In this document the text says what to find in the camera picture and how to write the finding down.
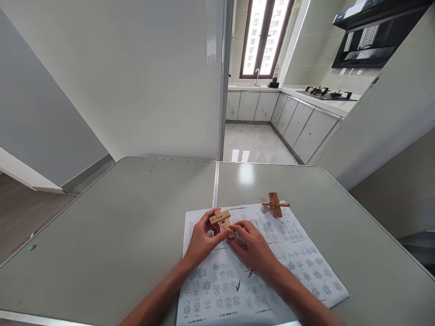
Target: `window frame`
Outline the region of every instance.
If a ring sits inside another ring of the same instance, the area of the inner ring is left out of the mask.
[[[259,75],[258,76],[259,79],[272,79],[272,77],[273,77],[274,69],[276,67],[278,57],[280,56],[280,53],[281,53],[281,46],[282,46],[282,43],[284,41],[284,35],[285,35],[286,30],[287,30],[287,25],[289,22],[291,9],[293,7],[293,2],[294,2],[294,0],[290,0],[288,7],[286,9],[284,23],[282,26],[282,32],[281,32],[280,38],[278,39],[276,53],[275,53],[275,57],[273,59],[272,67],[271,67],[271,72],[269,75]],[[248,13],[247,13],[247,17],[246,17],[246,26],[245,26],[245,37],[243,40],[242,63],[240,65],[240,76],[239,76],[240,79],[256,79],[257,78],[257,76],[255,74],[255,70],[257,68],[261,69],[261,63],[262,63],[262,59],[263,59],[265,48],[266,48],[266,41],[267,41],[267,37],[269,36],[268,35],[269,28],[271,27],[271,21],[272,21],[272,16],[273,16],[273,7],[275,6],[275,0],[267,0],[265,11],[264,11],[265,17],[263,19],[263,26],[261,27],[261,31],[259,34],[260,40],[258,43],[257,56],[256,56],[256,59],[254,62],[254,72],[253,72],[253,74],[250,74],[250,75],[244,75],[243,68],[245,66],[245,56],[246,56],[246,51],[248,48],[247,43],[249,42],[249,38],[252,36],[252,35],[249,35],[249,24],[251,22],[252,3],[253,3],[253,0],[249,0]]]

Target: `faucet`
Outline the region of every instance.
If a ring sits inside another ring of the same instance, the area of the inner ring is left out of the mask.
[[[260,75],[260,69],[257,68],[257,69],[255,70],[255,72],[257,73],[257,81],[254,82],[254,85],[257,86],[257,84],[258,84],[258,76]]]

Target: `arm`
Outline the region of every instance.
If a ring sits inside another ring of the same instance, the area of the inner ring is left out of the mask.
[[[229,240],[230,247],[242,261],[260,273],[287,304],[292,303],[310,325],[345,325],[276,259],[263,235],[251,222],[240,221],[230,226],[230,229],[236,231],[246,243],[244,248],[234,240]]]
[[[140,302],[136,308],[121,322],[120,326],[159,325],[168,310],[172,300],[181,286],[195,268],[207,258],[211,251],[223,241],[230,230],[220,232],[219,225],[210,225],[209,218],[217,208],[204,214],[193,228],[190,245],[186,255],[174,270],[157,287]],[[215,236],[207,235],[213,230]]]

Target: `forearm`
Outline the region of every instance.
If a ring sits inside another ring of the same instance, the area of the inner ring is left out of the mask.
[[[283,300],[293,304],[310,325],[345,325],[281,263],[270,271],[268,279]]]
[[[182,259],[174,270],[121,322],[120,326],[158,325],[181,286],[195,269]]]

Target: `window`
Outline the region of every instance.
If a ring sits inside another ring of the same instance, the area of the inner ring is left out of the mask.
[[[260,78],[272,78],[293,2],[249,0],[240,78],[256,78],[258,68]]]

